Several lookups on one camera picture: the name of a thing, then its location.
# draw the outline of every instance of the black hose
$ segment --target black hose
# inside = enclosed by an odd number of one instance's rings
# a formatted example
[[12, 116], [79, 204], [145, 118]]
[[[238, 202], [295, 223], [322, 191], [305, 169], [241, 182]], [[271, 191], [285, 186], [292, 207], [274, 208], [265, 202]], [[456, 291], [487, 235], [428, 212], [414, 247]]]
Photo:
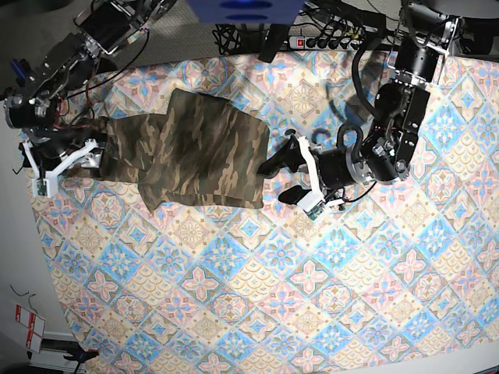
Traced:
[[336, 139], [336, 147], [343, 152], [346, 151], [345, 146], [345, 134], [348, 131], [353, 131], [356, 133], [356, 143], [353, 145], [352, 149], [352, 161], [359, 162], [360, 161], [360, 148], [362, 147], [362, 141], [364, 140], [364, 133], [360, 126], [354, 125], [352, 123], [344, 123], [338, 129], [338, 138]]
[[368, 112], [371, 113], [374, 116], [374, 118], [378, 120], [380, 119], [380, 113], [367, 100], [367, 97], [362, 89], [362, 82], [360, 81], [360, 75], [359, 75], [359, 63], [360, 59], [362, 58], [363, 54], [367, 51], [367, 49], [373, 51], [374, 49], [377, 48], [378, 45], [380, 45], [382, 40], [383, 37], [380, 35], [377, 34], [368, 35], [366, 39], [364, 39], [364, 41], [361, 43], [352, 61], [352, 81], [353, 81], [353, 86], [356, 88], [357, 97], [359, 98], [359, 101], [364, 106], [364, 108], [367, 109]]

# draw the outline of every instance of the gray floor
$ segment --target gray floor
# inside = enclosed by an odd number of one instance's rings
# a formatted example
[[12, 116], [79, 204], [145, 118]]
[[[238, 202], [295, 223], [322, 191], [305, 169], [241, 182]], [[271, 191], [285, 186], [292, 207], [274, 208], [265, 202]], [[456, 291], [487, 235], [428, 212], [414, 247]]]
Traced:
[[[366, 0], [347, 0], [361, 9], [372, 10]], [[44, 54], [67, 33], [75, 30], [73, 17], [85, 9], [90, 0], [76, 0], [71, 5], [36, 16], [1, 19], [0, 34], [4, 42], [0, 49], [0, 89], [15, 84], [9, 67], [13, 58], [25, 58], [31, 65], [40, 63]], [[372, 0], [372, 3], [391, 18], [398, 18], [400, 0]], [[388, 26], [395, 23], [388, 21]], [[179, 0], [169, 14], [154, 24], [149, 44], [134, 65], [153, 65], [218, 56], [211, 31], [213, 25], [199, 24], [186, 0]], [[125, 65], [138, 52], [142, 42], [131, 45], [119, 55], [118, 65]]]

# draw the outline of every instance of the patterned rug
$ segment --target patterned rug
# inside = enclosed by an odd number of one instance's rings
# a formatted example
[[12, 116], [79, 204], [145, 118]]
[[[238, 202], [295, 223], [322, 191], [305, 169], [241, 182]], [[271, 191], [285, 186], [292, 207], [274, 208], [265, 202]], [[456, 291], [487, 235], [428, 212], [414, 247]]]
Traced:
[[[363, 59], [371, 100], [388, 77], [385, 57]], [[290, 128], [332, 146], [340, 124], [368, 120], [351, 61], [307, 52], [272, 65], [251, 55], [158, 65], [91, 97], [104, 102], [99, 115], [122, 118], [165, 113], [179, 87], [267, 121], [269, 154]], [[68, 324], [100, 352], [87, 367], [334, 372], [499, 339], [498, 82], [497, 64], [450, 59], [410, 178], [319, 222], [277, 201], [306, 182], [287, 171], [265, 183], [262, 210], [166, 203], [150, 214], [136, 186], [90, 179], [33, 199]]]

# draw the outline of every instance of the camouflage pants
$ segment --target camouflage pants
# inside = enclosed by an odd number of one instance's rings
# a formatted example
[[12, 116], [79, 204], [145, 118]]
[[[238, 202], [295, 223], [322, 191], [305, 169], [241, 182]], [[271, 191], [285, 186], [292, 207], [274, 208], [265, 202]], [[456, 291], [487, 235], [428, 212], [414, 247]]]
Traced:
[[163, 202], [263, 206], [257, 169], [267, 158], [269, 129], [226, 99], [175, 90], [166, 115], [104, 124], [102, 179], [138, 183], [149, 211]]

